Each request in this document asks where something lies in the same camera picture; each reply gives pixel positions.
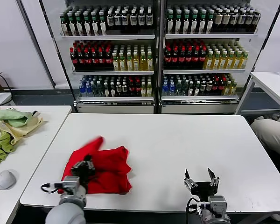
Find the cable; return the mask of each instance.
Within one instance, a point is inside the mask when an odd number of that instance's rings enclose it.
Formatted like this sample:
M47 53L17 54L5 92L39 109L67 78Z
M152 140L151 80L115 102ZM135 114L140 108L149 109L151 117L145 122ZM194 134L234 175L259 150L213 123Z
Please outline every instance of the cable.
M5 79L2 75L0 75L0 77L3 78L3 80L5 81L6 85L7 85L8 88L9 88L9 91L12 92L10 86L8 85L8 83L7 83L7 81L6 81L6 79ZM11 99L10 99L9 101L5 102L5 103L0 104L0 106L5 105L5 104L8 104L8 103L10 103L11 101L13 101L13 95L12 95L12 94L11 94Z

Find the computer mouse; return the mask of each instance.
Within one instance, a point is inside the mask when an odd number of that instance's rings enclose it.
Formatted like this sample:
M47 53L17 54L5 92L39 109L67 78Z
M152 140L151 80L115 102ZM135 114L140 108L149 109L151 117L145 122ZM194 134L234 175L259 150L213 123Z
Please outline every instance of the computer mouse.
M15 176L8 170L0 173L0 190L6 190L17 182Z

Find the red cloth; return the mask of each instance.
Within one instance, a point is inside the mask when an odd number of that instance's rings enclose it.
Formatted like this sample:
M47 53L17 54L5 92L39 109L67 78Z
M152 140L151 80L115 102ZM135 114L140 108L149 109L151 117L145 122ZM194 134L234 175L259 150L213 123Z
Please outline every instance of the red cloth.
M72 166L90 154L96 174L88 183L87 193L126 194L132 187L126 176L131 170L126 163L128 150L120 146L116 149L99 151L103 142L104 138L98 137L81 149L74 151L66 164L62 180L65 176L72 175L70 171Z

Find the metal shelf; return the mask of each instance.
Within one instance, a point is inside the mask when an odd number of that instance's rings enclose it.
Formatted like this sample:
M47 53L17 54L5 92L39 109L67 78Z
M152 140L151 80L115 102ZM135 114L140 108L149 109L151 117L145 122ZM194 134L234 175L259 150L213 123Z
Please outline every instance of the metal shelf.
M94 40L153 40L155 35L99 35L99 36L62 36L62 39L72 41Z
M166 34L166 39L236 39L253 38L258 34Z
M223 70L164 70L164 75L171 74L206 74L206 73L242 73L245 69L223 69Z
M138 76L145 76L145 75L153 75L154 71L73 71L73 75L80 75L80 76L118 76L118 75L138 75Z

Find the white desk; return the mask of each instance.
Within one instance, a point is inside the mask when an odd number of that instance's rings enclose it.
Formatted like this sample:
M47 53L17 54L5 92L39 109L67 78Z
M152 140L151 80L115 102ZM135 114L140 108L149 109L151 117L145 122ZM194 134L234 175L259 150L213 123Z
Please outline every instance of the white desk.
M280 175L242 116L71 114L66 119L20 202L53 207L60 195L40 190L59 181L72 151L101 135L102 149L129 150L131 185L126 195L87 195L87 210L184 211L194 181L220 177L218 193L228 212L280 211Z
M17 183L10 189L0 190L0 224L11 223L20 197L31 176L43 158L63 122L71 112L71 106L12 106L22 112L37 110L45 121L16 143L16 150L0 164L0 172L8 169L15 174Z
M11 100L11 93L10 92L0 92L0 104L15 105L13 100L10 101L9 103L5 104L9 100Z
M280 75L276 72L252 72L251 79L238 104L235 114L241 113L243 105L249 98L255 84L280 105Z

